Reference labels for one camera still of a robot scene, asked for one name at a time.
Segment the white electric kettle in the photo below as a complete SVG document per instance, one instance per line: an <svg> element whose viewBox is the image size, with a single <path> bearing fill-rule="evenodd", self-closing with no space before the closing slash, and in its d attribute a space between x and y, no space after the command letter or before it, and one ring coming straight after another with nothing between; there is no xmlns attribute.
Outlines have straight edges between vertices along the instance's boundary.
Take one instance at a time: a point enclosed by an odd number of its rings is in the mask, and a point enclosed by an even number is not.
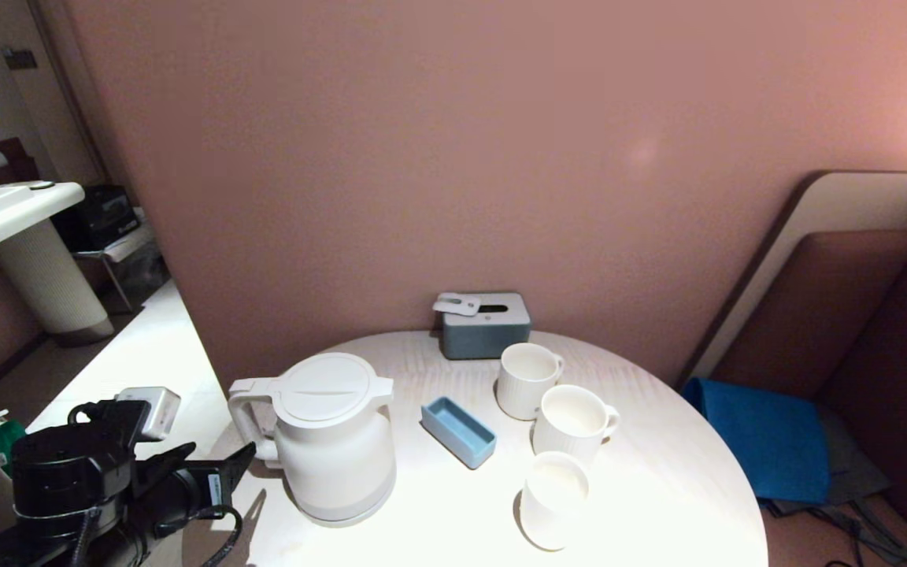
<svg viewBox="0 0 907 567"><path fill-rule="evenodd" d="M282 376L235 381L228 406L257 458L282 470L296 506L337 521L366 512L396 482L384 412L393 397L393 381L365 359L320 353Z"/></svg>

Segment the metal stool with white top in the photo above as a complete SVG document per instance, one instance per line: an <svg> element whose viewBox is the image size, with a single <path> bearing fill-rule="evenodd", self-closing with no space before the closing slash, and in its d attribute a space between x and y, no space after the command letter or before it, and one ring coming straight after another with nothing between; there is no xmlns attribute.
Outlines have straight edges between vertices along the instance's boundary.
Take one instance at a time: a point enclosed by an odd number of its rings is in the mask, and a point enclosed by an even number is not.
<svg viewBox="0 0 907 567"><path fill-rule="evenodd" d="M100 263L110 280L124 313L137 313L140 304L131 295L157 291L172 278L154 230L142 224L103 249L72 252L76 261Z"/></svg>

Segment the small blue rectangular tray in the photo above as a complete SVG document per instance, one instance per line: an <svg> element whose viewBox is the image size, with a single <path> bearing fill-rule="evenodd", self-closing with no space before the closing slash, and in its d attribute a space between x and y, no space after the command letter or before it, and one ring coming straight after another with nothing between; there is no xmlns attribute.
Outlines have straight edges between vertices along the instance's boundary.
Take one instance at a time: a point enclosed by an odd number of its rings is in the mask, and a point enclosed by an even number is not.
<svg viewBox="0 0 907 567"><path fill-rule="evenodd" d="M425 403L420 412L422 427L468 469L478 469L494 454L494 432L449 396Z"/></svg>

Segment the black box appliance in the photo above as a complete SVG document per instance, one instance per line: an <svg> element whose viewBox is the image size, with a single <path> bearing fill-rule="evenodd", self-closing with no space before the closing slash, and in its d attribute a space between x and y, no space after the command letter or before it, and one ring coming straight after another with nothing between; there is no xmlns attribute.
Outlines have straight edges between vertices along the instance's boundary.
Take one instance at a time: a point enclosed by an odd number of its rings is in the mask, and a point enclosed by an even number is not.
<svg viewBox="0 0 907 567"><path fill-rule="evenodd" d="M105 249L140 226L126 187L96 184L85 187L85 198L50 217L71 252Z"/></svg>

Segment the grey-blue tissue box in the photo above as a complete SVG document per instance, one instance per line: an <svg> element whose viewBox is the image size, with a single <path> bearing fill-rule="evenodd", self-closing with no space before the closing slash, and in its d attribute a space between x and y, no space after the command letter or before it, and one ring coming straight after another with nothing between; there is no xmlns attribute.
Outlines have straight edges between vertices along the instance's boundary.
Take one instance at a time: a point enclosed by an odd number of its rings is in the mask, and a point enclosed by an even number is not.
<svg viewBox="0 0 907 567"><path fill-rule="evenodd" d="M529 341L532 319L522 294L465 295L481 298L481 309L474 317L439 313L442 316L440 351L447 359L498 359L508 346Z"/></svg>

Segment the white ribbed ceramic mug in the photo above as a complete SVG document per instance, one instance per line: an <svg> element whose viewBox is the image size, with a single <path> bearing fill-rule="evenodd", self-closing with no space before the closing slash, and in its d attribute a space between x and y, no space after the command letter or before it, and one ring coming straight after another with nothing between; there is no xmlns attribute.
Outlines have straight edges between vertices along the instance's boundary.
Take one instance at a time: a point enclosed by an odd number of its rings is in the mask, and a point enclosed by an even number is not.
<svg viewBox="0 0 907 567"><path fill-rule="evenodd" d="M587 468L559 451L536 455L520 493L522 531L547 551L565 549L583 523L590 498Z"/></svg>
<svg viewBox="0 0 907 567"><path fill-rule="evenodd" d="M620 414L584 387L554 385L541 398L534 424L532 447L536 454L558 451L593 464L602 443L620 423Z"/></svg>
<svg viewBox="0 0 907 567"><path fill-rule="evenodd" d="M561 379L565 359L534 343L516 343L504 349L494 385L497 403L506 415L533 421L542 398Z"/></svg>

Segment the brown wooden holder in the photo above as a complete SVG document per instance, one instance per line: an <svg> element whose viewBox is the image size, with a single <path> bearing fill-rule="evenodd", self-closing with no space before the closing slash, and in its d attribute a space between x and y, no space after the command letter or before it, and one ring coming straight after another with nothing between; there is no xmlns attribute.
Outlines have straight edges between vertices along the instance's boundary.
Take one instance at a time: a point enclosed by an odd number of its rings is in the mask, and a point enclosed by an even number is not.
<svg viewBox="0 0 907 567"><path fill-rule="evenodd" d="M41 180L35 158L17 137L0 140L0 184Z"/></svg>

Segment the blue cloth bag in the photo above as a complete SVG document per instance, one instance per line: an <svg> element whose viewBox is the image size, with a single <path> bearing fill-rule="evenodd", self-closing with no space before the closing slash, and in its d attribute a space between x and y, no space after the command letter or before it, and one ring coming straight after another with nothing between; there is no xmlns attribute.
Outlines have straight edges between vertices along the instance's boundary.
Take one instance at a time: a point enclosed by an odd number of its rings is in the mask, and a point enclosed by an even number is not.
<svg viewBox="0 0 907 567"><path fill-rule="evenodd" d="M733 452L756 498L827 500L827 435L813 402L705 378L691 378L681 395Z"/></svg>

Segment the brown upholstered bench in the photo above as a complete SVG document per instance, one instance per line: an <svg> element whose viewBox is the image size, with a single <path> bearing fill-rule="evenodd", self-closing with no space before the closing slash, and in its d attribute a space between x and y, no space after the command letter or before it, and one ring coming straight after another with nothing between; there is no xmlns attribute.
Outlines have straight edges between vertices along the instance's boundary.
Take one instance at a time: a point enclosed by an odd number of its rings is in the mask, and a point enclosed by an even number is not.
<svg viewBox="0 0 907 567"><path fill-rule="evenodd" d="M907 546L907 231L804 237L713 372L695 378L839 415L891 480L868 503ZM806 512L764 510L763 525L773 565L853 564L847 534Z"/></svg>

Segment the beige backrest panel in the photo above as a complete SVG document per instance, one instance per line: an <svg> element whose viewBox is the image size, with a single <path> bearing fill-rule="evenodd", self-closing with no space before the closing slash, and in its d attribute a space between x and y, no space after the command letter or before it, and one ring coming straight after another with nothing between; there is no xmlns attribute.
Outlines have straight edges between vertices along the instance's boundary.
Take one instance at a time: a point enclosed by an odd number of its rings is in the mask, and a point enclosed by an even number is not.
<svg viewBox="0 0 907 567"><path fill-rule="evenodd" d="M676 383L708 377L803 237L824 231L907 230L907 171L815 171L781 205L733 291Z"/></svg>

